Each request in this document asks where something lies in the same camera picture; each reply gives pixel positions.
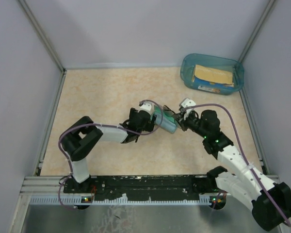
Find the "black thin-frame glasses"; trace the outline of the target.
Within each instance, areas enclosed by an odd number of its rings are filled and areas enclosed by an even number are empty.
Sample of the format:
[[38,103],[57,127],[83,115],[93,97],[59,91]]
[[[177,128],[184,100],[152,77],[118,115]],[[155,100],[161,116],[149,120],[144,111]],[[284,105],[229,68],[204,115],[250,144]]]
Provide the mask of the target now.
[[178,119],[181,116],[181,112],[176,113],[167,105],[163,106],[163,113],[166,115],[166,117],[173,118],[173,119]]

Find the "grey glasses case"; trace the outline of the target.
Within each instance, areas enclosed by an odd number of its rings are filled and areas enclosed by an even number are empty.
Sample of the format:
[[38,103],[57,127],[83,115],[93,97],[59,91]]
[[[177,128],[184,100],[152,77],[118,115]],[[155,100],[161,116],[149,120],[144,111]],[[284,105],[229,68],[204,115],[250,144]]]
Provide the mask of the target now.
[[161,105],[159,107],[155,105],[154,112],[153,112],[152,116],[156,117],[156,122],[160,121],[160,123],[162,123],[163,121],[169,120],[169,121],[176,124],[176,122],[173,118],[166,117],[166,115],[163,113],[163,106],[161,106]]

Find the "blue cleaning cloth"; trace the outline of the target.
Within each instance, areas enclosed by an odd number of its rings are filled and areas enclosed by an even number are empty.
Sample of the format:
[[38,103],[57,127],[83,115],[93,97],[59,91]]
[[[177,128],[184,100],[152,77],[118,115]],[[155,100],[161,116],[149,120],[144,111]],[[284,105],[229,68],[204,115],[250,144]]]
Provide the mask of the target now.
[[169,132],[169,133],[174,133],[177,130],[177,126],[175,123],[167,120],[167,121],[163,121],[162,123],[160,123],[160,121],[157,121],[156,124],[162,128],[163,130]]

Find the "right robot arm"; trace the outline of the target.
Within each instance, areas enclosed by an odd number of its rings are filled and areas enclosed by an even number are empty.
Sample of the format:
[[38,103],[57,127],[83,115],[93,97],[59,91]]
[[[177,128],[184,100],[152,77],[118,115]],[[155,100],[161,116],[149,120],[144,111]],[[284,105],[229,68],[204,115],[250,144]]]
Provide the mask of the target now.
[[251,212],[256,223],[265,231],[280,224],[291,225],[290,187],[284,182],[276,183],[248,162],[221,131],[215,111],[205,110],[199,116],[193,109],[185,107],[180,109],[176,120],[183,131],[191,130],[203,137],[206,152],[232,170],[229,172],[223,167],[213,169],[215,174],[207,179],[210,191],[229,193]]

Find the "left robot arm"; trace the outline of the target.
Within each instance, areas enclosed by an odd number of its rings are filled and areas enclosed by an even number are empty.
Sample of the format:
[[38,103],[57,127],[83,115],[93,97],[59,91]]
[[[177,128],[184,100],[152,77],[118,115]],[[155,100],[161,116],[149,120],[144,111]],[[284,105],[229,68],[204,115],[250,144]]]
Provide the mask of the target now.
[[155,107],[149,102],[138,109],[131,108],[129,118],[119,125],[94,123],[90,117],[84,116],[63,132],[58,147],[68,159],[70,173],[75,180],[74,187],[82,193],[90,189],[86,157],[98,142],[137,142],[139,136],[153,132],[156,120],[152,115],[154,110]]

